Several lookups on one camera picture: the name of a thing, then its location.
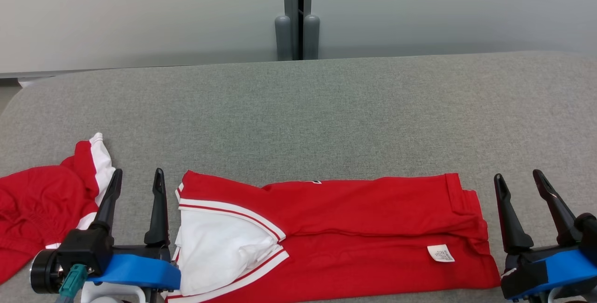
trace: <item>gray fabric tablecloth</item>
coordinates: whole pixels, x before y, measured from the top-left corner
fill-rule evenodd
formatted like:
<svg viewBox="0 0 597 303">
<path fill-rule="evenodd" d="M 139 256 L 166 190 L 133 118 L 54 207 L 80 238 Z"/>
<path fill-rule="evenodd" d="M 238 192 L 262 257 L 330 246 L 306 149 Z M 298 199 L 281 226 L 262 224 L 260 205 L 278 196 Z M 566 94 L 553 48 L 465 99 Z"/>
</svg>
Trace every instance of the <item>gray fabric tablecloth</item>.
<svg viewBox="0 0 597 303">
<path fill-rule="evenodd" d="M 147 230 L 156 167 L 170 191 L 187 169 L 256 186 L 283 180 L 460 173 L 478 192 L 491 250 L 505 254 L 493 176 L 505 176 L 536 246 L 556 231 L 531 171 L 576 213 L 595 212 L 597 59 L 557 52 L 111 69 L 23 89 L 0 116 L 0 175 L 53 165 L 104 133 L 124 170 L 117 244 Z M 24 269 L 6 303 L 51 302 Z M 357 297 L 342 303 L 503 302 L 501 290 Z"/>
</svg>

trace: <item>teal connector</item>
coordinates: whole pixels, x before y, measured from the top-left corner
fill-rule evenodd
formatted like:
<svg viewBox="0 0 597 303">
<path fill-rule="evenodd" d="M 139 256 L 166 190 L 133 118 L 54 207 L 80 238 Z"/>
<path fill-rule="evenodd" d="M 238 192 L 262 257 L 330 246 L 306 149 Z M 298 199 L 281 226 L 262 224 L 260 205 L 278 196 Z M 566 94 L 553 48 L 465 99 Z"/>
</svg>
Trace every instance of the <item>teal connector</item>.
<svg viewBox="0 0 597 303">
<path fill-rule="evenodd" d="M 76 293 L 83 288 L 85 281 L 87 281 L 87 267 L 79 263 L 73 265 L 58 290 L 60 297 L 68 297 L 72 301 L 75 299 Z"/>
</svg>

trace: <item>clothing tag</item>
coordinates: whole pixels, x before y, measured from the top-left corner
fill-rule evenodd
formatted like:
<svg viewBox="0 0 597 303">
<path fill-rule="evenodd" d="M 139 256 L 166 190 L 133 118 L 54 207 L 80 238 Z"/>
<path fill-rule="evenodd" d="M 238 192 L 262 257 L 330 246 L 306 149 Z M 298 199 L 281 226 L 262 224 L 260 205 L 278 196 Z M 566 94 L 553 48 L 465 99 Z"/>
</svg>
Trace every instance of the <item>clothing tag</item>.
<svg viewBox="0 0 597 303">
<path fill-rule="evenodd" d="M 454 262 L 454 258 L 445 244 L 437 244 L 435 246 L 427 246 L 427 250 L 431 257 L 437 262 Z"/>
</svg>

